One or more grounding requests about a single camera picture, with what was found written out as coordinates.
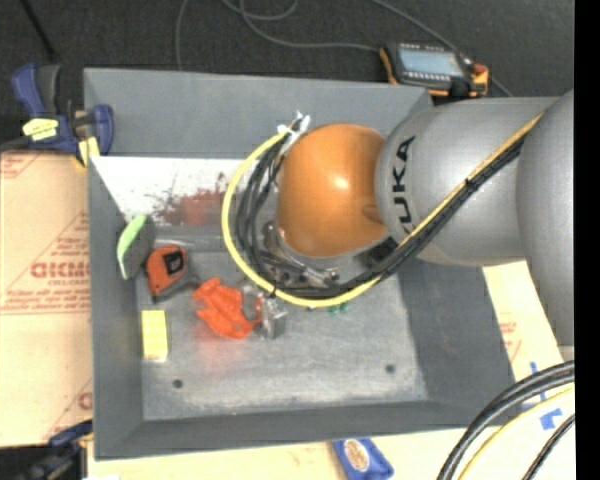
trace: yellow sponge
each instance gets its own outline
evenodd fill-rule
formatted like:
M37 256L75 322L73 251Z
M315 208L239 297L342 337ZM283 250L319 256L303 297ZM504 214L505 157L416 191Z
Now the yellow sponge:
M167 343L167 318L162 309L148 309L141 312L142 348L144 358L152 361L165 361L169 354Z

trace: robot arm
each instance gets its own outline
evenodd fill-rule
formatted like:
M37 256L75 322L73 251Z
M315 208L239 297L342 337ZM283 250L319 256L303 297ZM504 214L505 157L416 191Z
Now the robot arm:
M380 214L399 243L475 165L544 112L520 156L471 196L419 258L450 265L526 259L562 347L574 346L573 105L571 91L435 107L396 128L376 169Z

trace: black floor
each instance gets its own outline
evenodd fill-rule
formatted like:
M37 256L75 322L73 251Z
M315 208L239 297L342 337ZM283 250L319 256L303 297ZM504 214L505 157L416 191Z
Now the black floor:
M27 62L62 63L58 99L71 99L74 105L82 101L84 66L177 69L174 39L182 1L0 0L0 142L18 135L22 110L9 80ZM487 64L516 96L556 96L574 85L574 0L383 1ZM291 2L246 0L251 12L269 14L283 12ZM430 39L404 18L365 0L299 0L286 20L260 26L277 38L305 43L378 46ZM182 19L181 58L184 69L203 72L385 80L374 53L269 43L219 0L190 0ZM43 452L0 451L0 479L23 470ZM66 475L74 477L75 471Z

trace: black cable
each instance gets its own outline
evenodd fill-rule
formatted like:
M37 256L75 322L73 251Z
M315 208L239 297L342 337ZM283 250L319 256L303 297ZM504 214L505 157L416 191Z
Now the black cable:
M451 480L471 443L494 420L529 398L574 381L575 362L569 361L564 365L537 372L509 387L494 398L467 427L467 430L447 457L437 480Z
M11 149L21 148L22 146L26 146L28 143L29 137L17 137L0 144L0 153L4 153L5 151L9 151Z
M182 58L181 58L181 52L180 52L182 20L183 20L185 10L186 10L187 6L189 5L189 1L190 0L182 1L181 5L180 5L180 9L178 11L178 17L176 19L176 25L175 25L175 55L176 55L176 63L178 65L179 70L182 70ZM409 21L410 23L412 23L413 25L415 25L416 27L418 27L419 29L424 31L429 36L435 38L439 43L445 45L446 47L448 47L452 50L459 50L459 48L457 48L451 41L447 40L442 35L438 34L435 30L428 27L427 25L425 25L424 23L422 23L415 17L411 16L410 14L406 13L405 11L402 11L401 9L394 7L391 4L389 4L383 0L365 0L365 1L371 2L371 3L381 7L382 9L384 9L388 12L391 12L391 13L393 13L397 16L400 16L401 18ZM373 52L376 54L378 53L377 46L361 44L361 43L351 43L351 42L300 43L300 42L287 41L285 39L280 39L280 38L274 37L270 34L267 34L266 32L259 29L255 25L254 21L274 22L274 21L283 20L284 18L288 17L293 12L295 12L295 10L298 7L299 0L292 0L289 7L287 7L281 13L274 14L274 15L254 14L254 13L247 11L246 0L239 0L239 5L237 5L237 6L232 4L229 0L220 0L220 2L225 7L230 9L231 11L233 11L237 14L240 14L240 16L242 16L242 19L245 21L245 23L249 26L249 28L251 28L251 30L255 34L259 35L266 41L269 41L269 42L272 42L272 43L275 43L275 44L278 44L281 46L286 46L286 47L290 47L290 48L303 48L303 49L307 49L307 48L350 48L350 49L357 49L357 50L362 50L362 51ZM491 81L492 81L493 85L496 86L498 89L500 89L500 91L502 91L505 95L512 96L512 93L506 87L504 87L497 79L495 79L494 77L491 77Z
M522 480L532 480L533 477L536 476L536 473L540 470L542 464L544 464L544 461L547 460L547 457L549 456L553 448L558 444L560 439L564 437L564 435L569 431L569 429L573 427L575 422L576 415L572 414L565 421L562 422L562 424L555 430L553 434L551 434L551 437L548 439L548 441L542 447L542 450L540 450L540 453L531 463L531 466L529 466L529 469L522 477Z
M42 45L44 46L44 49L47 52L47 58L48 58L49 62L51 62L51 63L57 62L58 54L56 53L55 48L51 44L51 41L47 37L46 32L42 28L40 21L38 21L38 17L36 16L36 13L33 11L33 8L31 7L29 0L19 0L19 1L20 1L20 4L22 5L22 8L27 13L27 17L29 18L31 25L33 25L33 28L35 29L36 33L38 34L40 41L42 41Z

